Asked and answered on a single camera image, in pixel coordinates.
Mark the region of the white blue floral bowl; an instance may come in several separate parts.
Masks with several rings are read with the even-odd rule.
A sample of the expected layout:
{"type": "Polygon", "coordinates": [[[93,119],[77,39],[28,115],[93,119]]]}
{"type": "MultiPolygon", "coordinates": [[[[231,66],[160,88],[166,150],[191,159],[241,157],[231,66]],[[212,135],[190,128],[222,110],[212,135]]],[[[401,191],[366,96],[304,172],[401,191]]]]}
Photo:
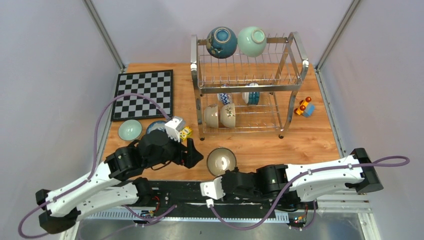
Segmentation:
{"type": "Polygon", "coordinates": [[[156,120],[152,122],[151,124],[148,125],[146,129],[146,134],[150,134],[154,130],[160,130],[162,132],[166,132],[166,127],[165,127],[166,123],[167,122],[164,120],[156,120]]]}

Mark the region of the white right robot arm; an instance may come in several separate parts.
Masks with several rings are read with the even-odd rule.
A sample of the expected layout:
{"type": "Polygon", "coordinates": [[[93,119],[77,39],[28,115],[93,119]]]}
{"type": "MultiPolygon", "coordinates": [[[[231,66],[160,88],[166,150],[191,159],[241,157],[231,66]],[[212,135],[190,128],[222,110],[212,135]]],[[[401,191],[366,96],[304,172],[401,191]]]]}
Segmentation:
{"type": "Polygon", "coordinates": [[[226,195],[240,199],[275,199],[281,197],[292,209],[305,202],[337,191],[354,189],[358,194],[383,190],[383,184],[364,148],[355,148],[350,155],[312,164],[272,164],[255,172],[227,170],[221,175],[226,195]]]}

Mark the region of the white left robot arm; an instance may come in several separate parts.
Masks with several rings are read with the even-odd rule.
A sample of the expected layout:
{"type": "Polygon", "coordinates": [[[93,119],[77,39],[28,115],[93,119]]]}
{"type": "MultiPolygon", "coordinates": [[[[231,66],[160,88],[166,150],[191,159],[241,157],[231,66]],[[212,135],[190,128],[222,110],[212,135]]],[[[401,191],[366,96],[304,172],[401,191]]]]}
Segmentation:
{"type": "Polygon", "coordinates": [[[191,169],[203,158],[192,138],[183,144],[164,131],[153,130],[118,148],[94,172],[59,189],[36,192],[43,210],[39,225],[49,234],[58,234],[96,212],[122,205],[149,206],[156,194],[141,177],[145,169],[169,163],[191,169]]]}

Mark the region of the pale green striped bowl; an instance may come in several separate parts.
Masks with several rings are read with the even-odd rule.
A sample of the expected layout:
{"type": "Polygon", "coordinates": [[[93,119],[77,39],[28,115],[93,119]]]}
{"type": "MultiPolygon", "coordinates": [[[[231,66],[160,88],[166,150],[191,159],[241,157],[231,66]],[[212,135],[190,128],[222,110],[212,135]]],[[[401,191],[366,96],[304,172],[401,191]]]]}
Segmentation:
{"type": "Polygon", "coordinates": [[[124,121],[118,128],[118,136],[123,141],[133,141],[140,137],[143,131],[142,124],[135,119],[124,121]]]}

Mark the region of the dark patterned rim bowl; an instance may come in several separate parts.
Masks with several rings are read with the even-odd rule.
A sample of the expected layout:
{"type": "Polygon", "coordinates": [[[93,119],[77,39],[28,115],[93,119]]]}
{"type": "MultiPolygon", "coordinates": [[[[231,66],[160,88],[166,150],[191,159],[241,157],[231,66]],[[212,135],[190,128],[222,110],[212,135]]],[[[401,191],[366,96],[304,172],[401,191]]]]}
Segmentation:
{"type": "Polygon", "coordinates": [[[226,171],[233,171],[237,166],[235,154],[226,147],[218,147],[209,153],[206,167],[213,176],[221,176],[226,171]]]}

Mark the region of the cream bowl green leaf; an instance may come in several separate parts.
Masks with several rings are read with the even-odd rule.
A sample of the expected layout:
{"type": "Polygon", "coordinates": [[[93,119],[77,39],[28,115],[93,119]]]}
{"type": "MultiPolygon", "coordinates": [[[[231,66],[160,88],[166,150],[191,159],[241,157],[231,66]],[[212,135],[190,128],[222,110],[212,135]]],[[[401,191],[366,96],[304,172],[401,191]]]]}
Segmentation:
{"type": "Polygon", "coordinates": [[[227,128],[236,127],[236,106],[234,103],[226,104],[221,108],[220,121],[227,128]]]}

